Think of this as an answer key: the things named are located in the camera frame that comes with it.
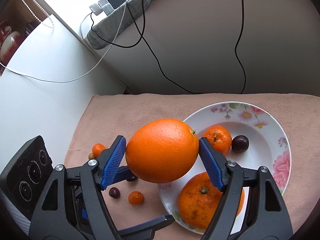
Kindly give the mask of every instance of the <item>black cord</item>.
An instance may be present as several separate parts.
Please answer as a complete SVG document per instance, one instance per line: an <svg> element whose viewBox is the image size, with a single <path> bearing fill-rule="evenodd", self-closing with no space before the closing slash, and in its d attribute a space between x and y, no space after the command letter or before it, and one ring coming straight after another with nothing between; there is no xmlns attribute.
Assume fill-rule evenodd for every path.
<svg viewBox="0 0 320 240"><path fill-rule="evenodd" d="M93 22L93 20L92 20L92 13L90 14L90 18L91 18L91 20L92 20L91 30L92 30L93 32L95 32L95 33L97 34L97 36L98 36L100 39L102 39L103 41L105 41L105 42L107 42L107 43L109 43L109 44L112 44L112 45L114 45L114 46L120 47L120 48L132 48L132 47L138 45L139 42L141 41L141 39L143 39L144 42L146 43L146 45L148 46L149 50L151 51L152 55L155 57L155 59L156 59L156 61L157 61L157 63L158 63L158 66L159 66L159 69L160 69L162 75L163 75L168 81L170 81L171 83L177 85L178 87L182 88L183 90L187 91L188 93L191 93L191 94L207 94L207 93L197 93L197 92L189 91L188 89L185 89L185 88L182 87L181 85L179 85L179 84L177 84L176 82L174 82L173 80L169 79L169 78L164 74L164 72L163 72L163 70L162 70L162 68L161 68L160 62L159 62L156 54L153 52L153 50L151 49L149 43L148 43L148 42L146 41L146 39L143 37L144 31L145 31L145 27L146 27L146 16L145 16L145 11L144 11L143 1L144 1L144 0L142 0L142 15L143 15L143 29L142 29L142 32L140 32L140 30L139 30L139 28L138 28L138 25L137 25L137 23L136 23L133 15L132 15L132 13L131 13L131 10L130 10L130 8L129 8L129 5L127 4L127 8L128 8L128 10L129 10L129 13L130 13L130 15L131 15L131 18L132 18L132 20L133 20L133 22L134 22L134 25L136 26L137 31L138 31L139 34L140 34L139 40L138 40L134 45L131 45L131 46L121 46L121 45L118 45L118 44L115 44L115 43L106 41L105 39L103 39L102 37L100 37L100 36L98 35L97 31L94 31L94 30L92 29L93 24L94 24L94 22ZM243 91L244 91L244 88L245 88L245 84L246 84L246 75L245 75L244 67L242 66L241 61L240 61L240 59L239 59L239 57L238 57L238 55L237 55L237 47L238 47L239 41L240 41L240 39L241 39L242 32L243 32L243 27L244 27L244 0L241 0L241 9L242 9L241 31L240 31L239 38L238 38L238 41L237 41L236 46L235 46L235 55L236 55L236 58L237 58L237 60L238 60L238 62L239 62L239 64L240 64L240 66L241 66L241 68L242 68L242 70L243 70L243 74L244 74L244 85L243 85L243 88L242 88L242 91L241 91L241 94L242 94Z"/></svg>
<svg viewBox="0 0 320 240"><path fill-rule="evenodd" d="M243 32L243 26L244 26L244 0L241 0L241 10L242 10L242 23L241 23L241 31L240 31L240 34L239 34L239 38L238 38L238 41L236 43L236 46L235 46L235 55L236 55L236 58L240 64L240 66L242 67L242 70L243 70L243 75L244 75L244 84L243 84L243 88L242 88L242 91L240 94L243 93L244 91L244 88L245 88L245 83L246 83L246 76L245 76L245 70L244 70L244 67L243 65L241 64L241 61L239 60L239 57L238 57L238 54L237 54L237 48L238 48L238 44L239 44L239 41L241 39L241 36L242 36L242 32Z"/></svg>
<svg viewBox="0 0 320 240"><path fill-rule="evenodd" d="M159 68L160 68L160 71L161 71L162 75L163 75L167 80L169 80L170 82L172 82L173 84L177 85L178 87L182 88L183 90L185 90L185 91L187 91L187 92L189 92L189 93L191 93L191 94L206 94L206 93L195 93L195 92L191 92L191 91L189 91L188 89L185 89L185 88L182 87L181 85L177 84L176 82L172 81L170 78L168 78L168 77L164 74L164 72L163 72L163 70L162 70L162 68L161 68L161 65L160 65L160 63L159 63L159 60L158 60L156 54L153 52L153 50L151 49L149 43L146 41L146 39L145 39L145 38L143 37L143 35L141 34L141 32L140 32L140 30L139 30L139 28L138 28L138 25L137 25L136 21L134 20L134 17L133 17L133 15L132 15L132 13L131 13L131 10L130 10L129 6L127 6L127 7L128 7L129 13L130 13L130 15L131 15L131 17L132 17L132 20L133 20L133 22L134 22L134 25L136 26L139 34L141 35L142 39L144 40L144 42L146 43L146 45L147 45L148 48L150 49L152 55L153 55L153 56L155 57L155 59L157 60L157 63L158 63L158 66L159 66Z"/></svg>
<svg viewBox="0 0 320 240"><path fill-rule="evenodd" d="M143 29L142 29L142 33L139 32L139 33L140 33L140 38L139 38L139 40L138 40L135 44L133 44L133 45L131 45L131 46L122 46L122 45L119 45L119 44L116 44L116 43L113 43L113 42L110 42L110 41L106 41L104 38L102 38L102 37L98 34L98 31L95 31L95 30L92 29L92 27L93 27L93 25L94 25L94 21L93 21L93 19L92 19L92 13L90 14L90 18L91 18L91 20L92 20L91 30L92 30L93 32L95 32L96 35L97 35L100 39L102 39L103 41L105 41L105 42L107 42L107 43L109 43L109 44L112 44L112 45L114 45L114 46L116 46L116 47L120 47L120 48L124 48L124 49L129 49L129 48L133 48L134 46L137 46L137 45L139 44L139 42L141 41L141 39L143 38L144 30L145 30L145 27L146 27L146 15L145 15L145 11L144 11L144 4L143 4L143 2L144 2L144 0L142 0Z"/></svg>

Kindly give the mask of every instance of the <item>navel orange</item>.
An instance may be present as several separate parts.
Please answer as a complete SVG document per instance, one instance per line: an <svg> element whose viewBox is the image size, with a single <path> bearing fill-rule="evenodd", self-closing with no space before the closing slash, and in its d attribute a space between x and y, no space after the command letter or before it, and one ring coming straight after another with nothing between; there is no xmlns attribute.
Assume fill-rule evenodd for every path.
<svg viewBox="0 0 320 240"><path fill-rule="evenodd" d="M203 134L207 137L213 149L221 152L223 155L230 150L232 137L228 130L221 125L214 125L209 127Z"/></svg>
<svg viewBox="0 0 320 240"><path fill-rule="evenodd" d="M208 173L197 174L183 187L178 207L181 217L189 225L207 229L218 207L222 196L209 179ZM244 190L242 189L237 215L241 212L244 203Z"/></svg>
<svg viewBox="0 0 320 240"><path fill-rule="evenodd" d="M138 178L168 183L185 175L195 163L199 139L186 123L159 119L140 128L128 142L125 159Z"/></svg>

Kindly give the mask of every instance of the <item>plum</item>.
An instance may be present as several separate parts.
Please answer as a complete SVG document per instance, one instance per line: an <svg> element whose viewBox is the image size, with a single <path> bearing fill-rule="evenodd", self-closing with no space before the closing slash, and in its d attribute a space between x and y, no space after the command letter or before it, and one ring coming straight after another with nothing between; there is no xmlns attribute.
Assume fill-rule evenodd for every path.
<svg viewBox="0 0 320 240"><path fill-rule="evenodd" d="M126 181L133 182L133 181L136 181L137 179L138 179L137 176L133 176L133 177L127 178Z"/></svg>
<svg viewBox="0 0 320 240"><path fill-rule="evenodd" d="M244 153L249 148L249 139L244 135L233 138L231 148L234 153Z"/></svg>
<svg viewBox="0 0 320 240"><path fill-rule="evenodd" d="M120 198L120 190L116 187L112 187L109 190L109 196L112 198Z"/></svg>

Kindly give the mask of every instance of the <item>blue gripper pad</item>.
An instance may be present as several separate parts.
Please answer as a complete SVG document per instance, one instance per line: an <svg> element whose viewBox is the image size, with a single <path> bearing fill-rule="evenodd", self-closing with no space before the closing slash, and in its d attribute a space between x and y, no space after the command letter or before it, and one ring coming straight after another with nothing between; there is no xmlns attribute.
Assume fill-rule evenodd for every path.
<svg viewBox="0 0 320 240"><path fill-rule="evenodd" d="M224 191L229 180L225 166L227 159L221 152L214 150L205 137L199 140L199 155L212 185L217 187L221 192Z"/></svg>
<svg viewBox="0 0 320 240"><path fill-rule="evenodd" d="M102 180L100 182L102 190L105 190L107 186L112 184L124 156L126 145L125 138L123 136L118 136L111 147L107 150L103 150L98 157L99 165L106 163L103 168Z"/></svg>

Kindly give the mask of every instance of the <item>pink towel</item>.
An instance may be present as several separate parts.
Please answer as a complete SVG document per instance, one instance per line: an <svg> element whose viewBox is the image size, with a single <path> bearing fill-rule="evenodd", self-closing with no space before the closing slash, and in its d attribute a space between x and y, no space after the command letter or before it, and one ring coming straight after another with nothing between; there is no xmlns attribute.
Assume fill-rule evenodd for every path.
<svg viewBox="0 0 320 240"><path fill-rule="evenodd" d="M160 118L184 120L204 106L223 101L243 101L257 105L273 115L288 136L292 151L292 171L284 200L294 232L304 223L320 197L320 98L297 94L205 94L205 95L116 95L93 96L76 128L65 158L66 167L83 165L95 143L110 147L117 135L127 141L137 129ZM103 192L105 202L118 229L166 214L157 185L138 180L115 185L120 199ZM134 190L145 196L143 205L132 206L128 195ZM155 240L196 240L201 236L177 223L156 232Z"/></svg>

